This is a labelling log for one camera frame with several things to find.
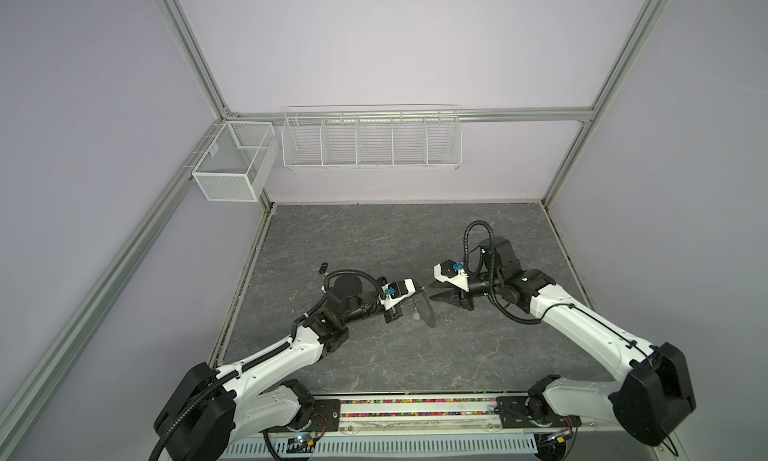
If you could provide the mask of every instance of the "dark stone surface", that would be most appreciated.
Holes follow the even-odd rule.
[[[537,267],[581,298],[541,206],[520,204],[279,206],[235,322],[225,361],[248,356],[290,333],[317,302],[328,271],[361,269],[390,281],[413,277],[426,286],[432,266],[462,256],[467,224],[482,219],[508,238],[523,268]],[[487,237],[472,231],[470,249]],[[473,268],[478,252],[470,257]],[[371,391],[527,390],[550,373],[610,380],[600,364],[546,323],[509,321],[485,298],[475,311],[433,302],[437,327],[405,315],[350,326],[339,351],[296,371],[314,394]]]

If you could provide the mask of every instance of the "black mounting plate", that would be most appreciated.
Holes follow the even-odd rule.
[[[339,419],[341,419],[341,400],[340,399],[315,399],[315,403],[312,405],[312,414],[321,414],[328,420],[326,425],[326,432],[339,430]],[[322,431],[322,424],[326,419],[319,416],[310,418],[310,426],[304,429],[305,432]],[[287,427],[275,426],[269,428],[267,431],[270,433],[294,433]]]
[[[500,396],[496,397],[496,406],[500,408],[510,409],[512,411],[525,411],[525,401],[528,396]],[[538,428],[539,426],[533,424],[533,422],[525,417],[523,414],[517,416],[511,413],[500,412],[498,417],[502,419],[502,428]],[[578,416],[570,416],[571,426],[580,427],[581,418]],[[567,428],[568,423],[565,422],[565,418],[557,414],[550,414],[547,416],[543,424],[552,423],[549,427],[552,428]]]

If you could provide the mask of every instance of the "wire rack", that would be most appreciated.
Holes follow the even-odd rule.
[[[283,163],[291,169],[458,168],[458,108],[286,114]]]
[[[271,122],[227,121],[192,170],[210,201],[259,201],[280,149]]]

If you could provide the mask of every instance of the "white wire shelf basket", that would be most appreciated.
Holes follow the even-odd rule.
[[[227,121],[192,176],[210,201],[257,202],[279,150],[271,122]]]
[[[458,108],[376,112],[299,112],[283,126],[289,169],[458,168]]]

